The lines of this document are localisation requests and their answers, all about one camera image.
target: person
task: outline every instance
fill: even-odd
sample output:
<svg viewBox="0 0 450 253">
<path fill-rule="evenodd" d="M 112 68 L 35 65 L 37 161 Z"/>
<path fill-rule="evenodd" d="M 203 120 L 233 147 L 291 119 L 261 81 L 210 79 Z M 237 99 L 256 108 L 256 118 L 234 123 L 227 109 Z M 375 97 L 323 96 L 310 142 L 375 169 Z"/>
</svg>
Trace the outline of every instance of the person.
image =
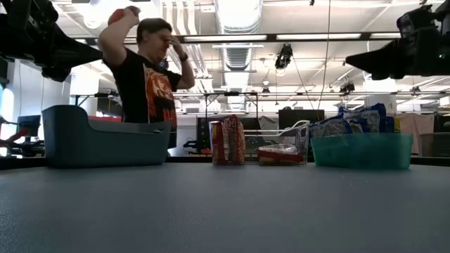
<svg viewBox="0 0 450 253">
<path fill-rule="evenodd" d="M 132 27 L 138 25 L 138 52 L 124 46 Z M 173 46 L 181 62 L 181 75 L 160 67 L 167 49 Z M 129 6 L 123 16 L 98 37 L 103 62 L 111 69 L 122 100 L 124 122 L 154 123 L 171 120 L 169 148 L 176 146 L 176 113 L 172 92 L 195 85 L 193 70 L 171 25 L 161 18 L 139 22 L 139 10 Z"/>
</svg>

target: ceiling beam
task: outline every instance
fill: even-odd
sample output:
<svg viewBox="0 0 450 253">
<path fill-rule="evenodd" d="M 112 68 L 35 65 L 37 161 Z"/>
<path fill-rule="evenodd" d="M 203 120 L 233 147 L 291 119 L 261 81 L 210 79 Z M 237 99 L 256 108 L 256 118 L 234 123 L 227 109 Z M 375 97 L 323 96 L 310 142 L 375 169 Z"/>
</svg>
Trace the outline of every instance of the ceiling beam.
<svg viewBox="0 0 450 253">
<path fill-rule="evenodd" d="M 282 43 L 282 42 L 352 42 L 352 41 L 392 41 L 399 38 L 399 32 L 320 32 L 283 34 L 208 34 L 178 35 L 182 44 L 223 44 L 223 43 Z M 72 39 L 97 40 L 94 36 L 71 36 Z M 136 36 L 128 36 L 125 45 L 136 45 Z"/>
</svg>

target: blue snack bag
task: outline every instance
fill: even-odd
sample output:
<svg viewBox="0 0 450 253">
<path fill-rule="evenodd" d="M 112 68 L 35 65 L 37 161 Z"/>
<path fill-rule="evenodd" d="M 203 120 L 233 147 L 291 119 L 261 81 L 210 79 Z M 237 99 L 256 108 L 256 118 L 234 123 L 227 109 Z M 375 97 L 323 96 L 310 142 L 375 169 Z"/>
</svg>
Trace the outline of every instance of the blue snack bag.
<svg viewBox="0 0 450 253">
<path fill-rule="evenodd" d="M 349 123 L 342 115 L 331 117 L 310 126 L 311 137 L 339 136 L 351 134 Z"/>
<path fill-rule="evenodd" d="M 371 133 L 386 132 L 386 107 L 382 103 L 361 110 L 348 110 L 340 107 L 339 114 L 346 120 L 366 119 Z"/>
<path fill-rule="evenodd" d="M 395 119 L 393 117 L 386 117 L 386 133 L 395 132 Z"/>
<path fill-rule="evenodd" d="M 370 133 L 371 128 L 368 126 L 367 119 L 349 120 L 352 134 Z"/>
</svg>

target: snack bag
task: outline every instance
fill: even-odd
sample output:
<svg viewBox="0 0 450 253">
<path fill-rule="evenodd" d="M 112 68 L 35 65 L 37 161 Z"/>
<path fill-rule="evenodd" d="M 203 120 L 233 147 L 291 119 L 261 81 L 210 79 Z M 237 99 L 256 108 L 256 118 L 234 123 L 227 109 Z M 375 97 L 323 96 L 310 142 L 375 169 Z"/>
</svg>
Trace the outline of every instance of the snack bag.
<svg viewBox="0 0 450 253">
<path fill-rule="evenodd" d="M 368 126 L 367 119 L 348 120 L 352 134 L 370 133 L 371 128 Z"/>
<path fill-rule="evenodd" d="M 224 132 L 222 122 L 210 122 L 210 143 L 212 149 L 212 163 L 225 165 L 228 163 L 228 136 Z"/>
<path fill-rule="evenodd" d="M 339 114 L 343 115 L 346 120 L 367 119 L 371 133 L 386 132 L 386 107 L 382 103 L 361 110 L 348 110 L 340 107 Z"/>
<path fill-rule="evenodd" d="M 352 130 L 342 115 L 331 117 L 311 126 L 311 137 L 339 136 L 351 134 Z"/>
<path fill-rule="evenodd" d="M 395 119 L 386 117 L 386 133 L 395 133 Z"/>
<path fill-rule="evenodd" d="M 224 120 L 224 129 L 228 134 L 229 161 L 233 164 L 244 164 L 244 126 L 236 115 L 231 115 Z"/>
<path fill-rule="evenodd" d="M 400 119 L 397 117 L 394 118 L 394 133 L 401 133 Z"/>
<path fill-rule="evenodd" d="M 292 144 L 274 144 L 258 148 L 260 164 L 298 164 L 304 155 Z"/>
</svg>

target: gray plastic bin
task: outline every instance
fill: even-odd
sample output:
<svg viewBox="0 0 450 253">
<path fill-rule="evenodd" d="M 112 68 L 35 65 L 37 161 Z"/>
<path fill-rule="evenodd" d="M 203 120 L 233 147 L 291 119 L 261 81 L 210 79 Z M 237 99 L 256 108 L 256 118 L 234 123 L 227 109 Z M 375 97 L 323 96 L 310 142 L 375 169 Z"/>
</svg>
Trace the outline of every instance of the gray plastic bin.
<svg viewBox="0 0 450 253">
<path fill-rule="evenodd" d="M 135 124 L 89 120 L 75 105 L 42 111 L 46 159 L 57 168 L 162 164 L 170 122 Z"/>
</svg>

